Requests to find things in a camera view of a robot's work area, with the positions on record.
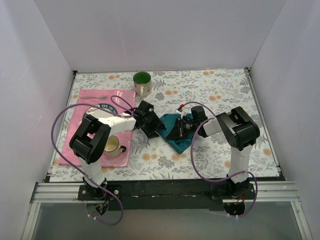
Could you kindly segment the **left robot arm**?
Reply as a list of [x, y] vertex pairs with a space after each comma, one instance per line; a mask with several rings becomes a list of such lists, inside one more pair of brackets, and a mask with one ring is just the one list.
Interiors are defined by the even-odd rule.
[[166, 129], [154, 112], [154, 106], [144, 100], [138, 107], [112, 115], [102, 118], [85, 116], [69, 142], [69, 147], [81, 162], [86, 191], [95, 200], [103, 199], [107, 193], [107, 179], [102, 172], [100, 158], [110, 136], [140, 129], [148, 138], [156, 138], [158, 130]]

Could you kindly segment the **teal cloth napkin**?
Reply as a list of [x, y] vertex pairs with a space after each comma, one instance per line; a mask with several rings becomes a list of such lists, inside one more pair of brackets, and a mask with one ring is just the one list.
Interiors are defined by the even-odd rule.
[[178, 154], [182, 154], [191, 144], [194, 133], [189, 133], [186, 138], [168, 140], [167, 136], [173, 130], [176, 119], [181, 115], [178, 113], [168, 113], [160, 117], [166, 129], [159, 129], [157, 133], [169, 144]]

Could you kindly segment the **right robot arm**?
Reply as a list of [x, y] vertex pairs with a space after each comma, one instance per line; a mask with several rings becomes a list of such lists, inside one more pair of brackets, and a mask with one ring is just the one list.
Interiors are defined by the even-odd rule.
[[194, 141], [197, 135], [207, 138], [217, 133], [223, 133], [230, 145], [230, 167], [226, 177], [213, 180], [202, 176], [192, 159], [196, 174], [211, 183], [211, 194], [214, 197], [237, 199], [253, 192], [249, 177], [253, 178], [254, 175], [249, 172], [249, 160], [252, 148], [260, 136], [260, 129], [242, 107], [208, 118], [202, 105], [194, 106], [191, 108], [191, 117], [182, 114], [175, 119], [171, 131], [164, 139], [179, 143], [189, 136]]

